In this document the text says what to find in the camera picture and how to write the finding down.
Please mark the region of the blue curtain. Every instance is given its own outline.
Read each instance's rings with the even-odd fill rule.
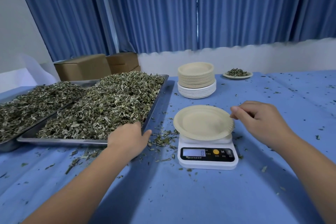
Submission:
[[[301,0],[293,41],[336,37],[336,0]]]
[[[198,0],[199,49],[290,40],[299,0]]]
[[[109,0],[119,48],[150,53],[197,49],[197,0]]]
[[[97,0],[26,1],[53,61],[115,53]]]

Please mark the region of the stack of paper plates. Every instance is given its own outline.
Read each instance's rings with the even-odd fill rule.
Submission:
[[[206,98],[216,91],[216,80],[211,85],[198,89],[183,87],[178,82],[177,88],[179,93],[186,98]]]
[[[224,138],[234,128],[234,122],[229,113],[208,105],[183,108],[175,115],[173,123],[181,135],[205,141]]]
[[[182,87],[198,89],[214,82],[213,65],[210,63],[188,63],[178,68],[178,83]]]

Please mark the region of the metal tray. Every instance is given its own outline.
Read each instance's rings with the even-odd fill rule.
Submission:
[[[100,80],[87,80],[87,81],[72,81],[72,84],[78,84],[84,88],[88,88],[91,87],[93,85],[95,85],[97,82],[99,82]],[[23,92],[23,94],[20,95],[24,95],[27,94],[29,91],[33,90],[29,89]],[[18,95],[16,95],[15,97],[13,97],[12,99],[7,99],[8,101],[13,100],[14,98],[16,98]],[[69,105],[71,105],[73,102],[67,103],[64,106],[60,107],[59,109],[57,109],[56,111],[50,113],[49,115],[43,117],[42,119],[36,121],[34,124],[32,124],[31,126],[25,128],[24,130],[20,131],[19,133],[16,133],[15,135],[13,135],[12,137],[8,138],[5,141],[0,142],[0,152],[9,152],[9,151],[13,151],[17,148],[19,148],[22,144],[19,143],[16,139],[22,135],[23,133],[25,133],[26,131],[30,130],[31,128],[33,128],[34,126],[36,126],[37,124],[39,124],[40,122],[43,122],[45,119],[51,117],[52,115],[54,115],[55,113],[57,113],[59,110],[68,107]]]
[[[144,124],[141,127],[141,131],[143,132],[149,122],[149,120],[152,117],[153,111],[162,96],[162,92],[167,84],[168,81],[168,75],[160,75],[165,80],[161,86],[161,89],[159,93],[157,94],[157,97],[148,113],[148,116],[144,122]],[[56,118],[57,113],[54,113],[53,115],[44,118],[43,121],[40,123],[34,125],[32,128],[30,128],[28,131],[23,133],[20,137],[18,137],[17,141],[19,142],[25,142],[25,143],[31,143],[35,145],[44,145],[44,146],[68,146],[68,147],[106,147],[107,146],[107,140],[94,140],[94,139],[60,139],[60,138],[36,138],[36,134],[42,129],[47,121],[52,118]]]

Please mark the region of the pile of dried herbs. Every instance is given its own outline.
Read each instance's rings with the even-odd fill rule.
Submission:
[[[247,76],[248,73],[241,69],[233,68],[227,72],[227,75],[237,77],[237,76]]]
[[[37,137],[107,139],[119,125],[146,120],[163,81],[142,72],[107,76],[72,107],[59,111]]]
[[[82,96],[85,88],[70,82],[37,86],[25,95],[0,104],[0,142],[21,132],[38,120]]]

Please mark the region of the digital kitchen scale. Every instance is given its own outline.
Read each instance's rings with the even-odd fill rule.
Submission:
[[[180,134],[177,157],[185,168],[233,170],[238,164],[232,134],[212,141],[195,140]]]

